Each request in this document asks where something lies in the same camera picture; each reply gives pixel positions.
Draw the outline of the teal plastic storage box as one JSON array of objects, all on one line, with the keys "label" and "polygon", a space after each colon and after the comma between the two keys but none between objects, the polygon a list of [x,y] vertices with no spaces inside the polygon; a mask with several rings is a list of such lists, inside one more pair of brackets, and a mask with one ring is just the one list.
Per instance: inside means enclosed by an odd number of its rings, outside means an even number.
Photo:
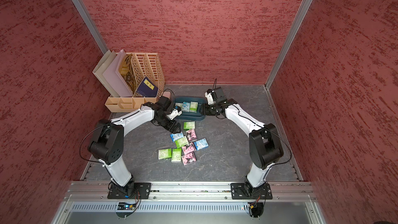
[{"label": "teal plastic storage box", "polygon": [[174,108],[180,107],[182,114],[176,119],[187,121],[201,121],[205,118],[202,113],[207,100],[204,97],[177,96],[172,104]]}]

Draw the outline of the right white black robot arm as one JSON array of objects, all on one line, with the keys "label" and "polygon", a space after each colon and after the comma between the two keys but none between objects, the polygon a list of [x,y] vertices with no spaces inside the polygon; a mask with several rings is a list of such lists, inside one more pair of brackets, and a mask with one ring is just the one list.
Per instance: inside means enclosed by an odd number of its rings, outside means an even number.
[{"label": "right white black robot arm", "polygon": [[282,146],[284,141],[280,138],[275,125],[258,121],[234,100],[213,105],[202,104],[200,113],[216,117],[222,115],[234,122],[248,136],[252,166],[246,176],[243,192],[248,197],[260,194],[271,169],[280,165],[279,160],[284,156]]}]

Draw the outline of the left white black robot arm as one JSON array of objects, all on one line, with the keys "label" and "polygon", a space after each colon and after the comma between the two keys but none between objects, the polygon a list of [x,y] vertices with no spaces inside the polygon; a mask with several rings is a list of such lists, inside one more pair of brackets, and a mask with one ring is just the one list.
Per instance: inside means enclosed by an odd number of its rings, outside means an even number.
[{"label": "left white black robot arm", "polygon": [[181,125],[175,118],[181,114],[179,106],[171,106],[169,99],[163,97],[161,101],[145,103],[139,109],[122,117],[112,120],[102,119],[86,134],[80,143],[79,153],[84,141],[90,136],[88,151],[95,160],[81,158],[88,162],[100,163],[107,170],[111,176],[108,186],[109,199],[131,199],[138,196],[148,198],[134,188],[133,175],[124,163],[122,157],[124,137],[146,122],[161,126],[171,134],[180,133]]}]

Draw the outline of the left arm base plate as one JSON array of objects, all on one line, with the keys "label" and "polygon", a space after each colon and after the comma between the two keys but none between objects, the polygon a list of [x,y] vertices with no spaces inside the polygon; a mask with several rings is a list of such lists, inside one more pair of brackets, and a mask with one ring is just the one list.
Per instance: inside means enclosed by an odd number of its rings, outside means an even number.
[{"label": "left arm base plate", "polygon": [[151,183],[129,183],[126,186],[119,186],[113,182],[109,184],[108,199],[148,199],[151,191]]}]

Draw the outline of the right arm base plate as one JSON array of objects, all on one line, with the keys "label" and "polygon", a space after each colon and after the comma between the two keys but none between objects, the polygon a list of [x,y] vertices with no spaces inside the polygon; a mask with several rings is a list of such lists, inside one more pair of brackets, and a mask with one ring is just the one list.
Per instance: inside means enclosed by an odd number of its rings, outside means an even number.
[{"label": "right arm base plate", "polygon": [[268,183],[254,188],[250,183],[231,183],[233,200],[272,200],[272,191]]}]

